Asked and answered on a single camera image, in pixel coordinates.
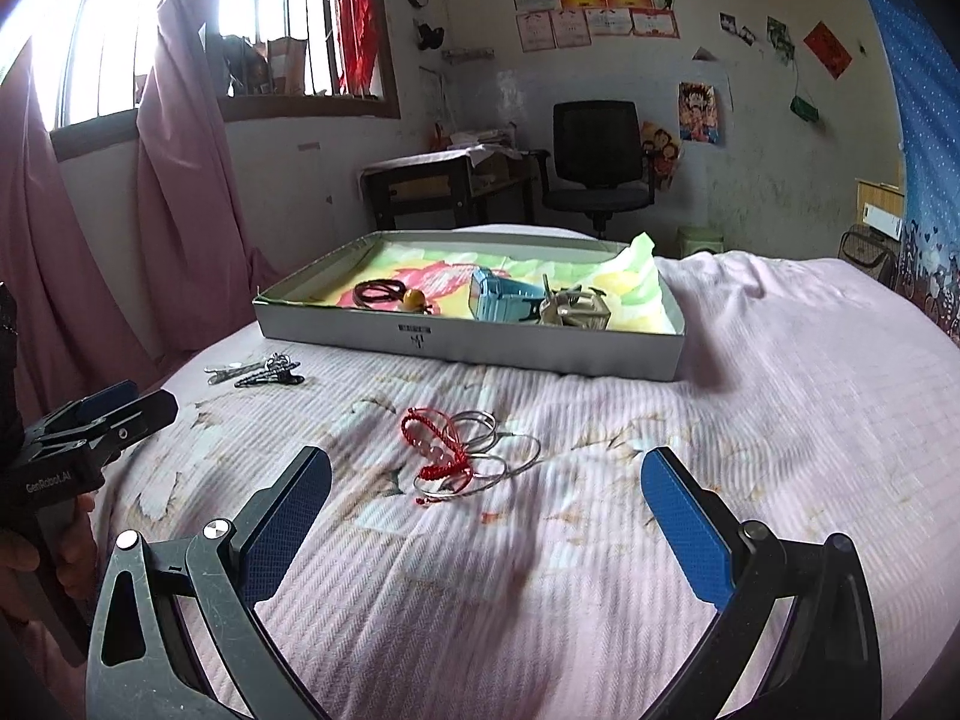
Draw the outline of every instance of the wall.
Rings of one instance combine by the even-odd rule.
[[[453,42],[496,50],[493,62],[458,71],[459,124],[516,122],[527,148],[551,148],[552,106],[559,101],[633,100],[642,119],[676,129],[678,82],[715,85],[721,145],[685,145],[669,193],[651,208],[618,215],[611,237],[629,240],[646,229],[659,250],[669,251],[678,224],[711,223],[729,247],[776,257],[835,256],[841,233],[853,222],[854,179],[896,182],[899,121],[866,0],[677,0],[679,41],[606,37],[591,47],[526,55],[512,0],[448,0],[448,11]],[[789,111],[793,69],[779,65],[769,45],[748,47],[722,32],[720,11],[757,35],[765,34],[768,15],[788,24],[800,88],[819,107],[820,125]],[[802,42],[819,20],[854,56],[837,81]],[[720,61],[691,61],[701,46]],[[589,231],[582,215],[546,212],[541,218]]]
[[[373,229],[357,175],[378,160],[422,151],[429,134],[419,67],[438,52],[416,48],[414,9],[386,0],[401,119],[258,119],[227,125],[240,204],[253,243],[280,269],[304,265]],[[446,25],[445,0],[416,16]],[[136,226],[136,142],[61,163],[90,250],[147,350],[160,338],[146,298]]]

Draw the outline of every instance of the blue curtain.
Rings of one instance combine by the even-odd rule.
[[[913,0],[868,0],[904,132],[906,211],[896,290],[960,344],[960,71]]]

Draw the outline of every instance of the green stool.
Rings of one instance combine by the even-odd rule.
[[[680,259],[709,251],[711,254],[723,253],[723,233],[710,227],[679,227],[677,229],[677,248]]]

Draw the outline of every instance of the chair seat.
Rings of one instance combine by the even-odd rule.
[[[581,214],[638,211],[651,204],[645,189],[559,189],[544,195],[544,206]]]

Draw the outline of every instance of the window frame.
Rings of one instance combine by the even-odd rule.
[[[341,97],[340,95],[245,95],[218,98],[224,122],[245,122],[250,119],[296,119],[313,117],[375,117],[399,119],[400,99],[397,77],[390,48],[387,11],[384,0],[373,0],[379,34],[376,64],[380,71],[383,97],[380,100]],[[56,159],[64,162],[117,143],[134,141],[137,108],[98,116],[85,122],[51,130]]]

